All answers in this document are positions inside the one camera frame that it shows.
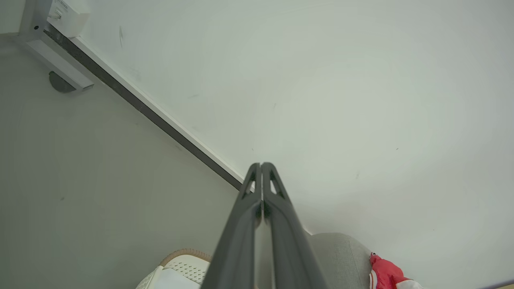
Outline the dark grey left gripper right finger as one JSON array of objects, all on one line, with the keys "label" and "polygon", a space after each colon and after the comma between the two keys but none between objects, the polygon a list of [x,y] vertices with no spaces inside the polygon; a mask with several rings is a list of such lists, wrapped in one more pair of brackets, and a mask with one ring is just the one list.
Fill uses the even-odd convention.
[{"label": "dark grey left gripper right finger", "polygon": [[271,227],[275,289],[328,289],[294,206],[272,163],[262,164],[264,215]]}]

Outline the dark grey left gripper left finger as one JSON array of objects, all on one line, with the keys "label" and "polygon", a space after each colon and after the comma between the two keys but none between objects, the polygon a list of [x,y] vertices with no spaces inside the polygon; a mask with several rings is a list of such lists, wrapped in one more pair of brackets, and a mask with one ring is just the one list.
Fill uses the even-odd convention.
[{"label": "dark grey left gripper left finger", "polygon": [[200,289],[255,289],[255,229],[262,220],[262,170],[250,166]]}]

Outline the red white striped garment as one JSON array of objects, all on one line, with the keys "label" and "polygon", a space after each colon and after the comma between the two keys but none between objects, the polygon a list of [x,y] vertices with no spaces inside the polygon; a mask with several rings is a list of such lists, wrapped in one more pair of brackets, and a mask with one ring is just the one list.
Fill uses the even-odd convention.
[{"label": "red white striped garment", "polygon": [[406,278],[393,262],[374,252],[370,254],[369,263],[369,289],[424,289],[417,281]]}]

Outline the white laundry basket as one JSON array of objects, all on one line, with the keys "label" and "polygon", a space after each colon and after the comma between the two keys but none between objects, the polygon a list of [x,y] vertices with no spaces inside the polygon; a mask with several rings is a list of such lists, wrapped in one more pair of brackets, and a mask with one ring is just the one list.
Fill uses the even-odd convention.
[{"label": "white laundry basket", "polygon": [[185,248],[166,256],[139,284],[136,289],[153,289],[159,273],[163,269],[174,269],[191,281],[202,285],[212,257],[202,251]]}]

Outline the grey metal table leg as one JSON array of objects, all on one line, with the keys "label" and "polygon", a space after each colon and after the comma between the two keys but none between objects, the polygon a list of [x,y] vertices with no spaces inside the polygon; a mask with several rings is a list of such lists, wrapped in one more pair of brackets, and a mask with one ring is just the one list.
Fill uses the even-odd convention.
[{"label": "grey metal table leg", "polygon": [[62,94],[79,94],[95,85],[85,68],[48,36],[50,0],[24,0],[17,42],[49,69],[49,82]]}]

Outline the white power adapter box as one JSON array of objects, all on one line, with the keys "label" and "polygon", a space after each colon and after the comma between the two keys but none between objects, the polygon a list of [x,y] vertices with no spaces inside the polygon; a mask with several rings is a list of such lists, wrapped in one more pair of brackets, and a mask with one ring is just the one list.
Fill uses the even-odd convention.
[{"label": "white power adapter box", "polygon": [[48,22],[67,38],[80,35],[88,18],[88,0],[53,0]]}]

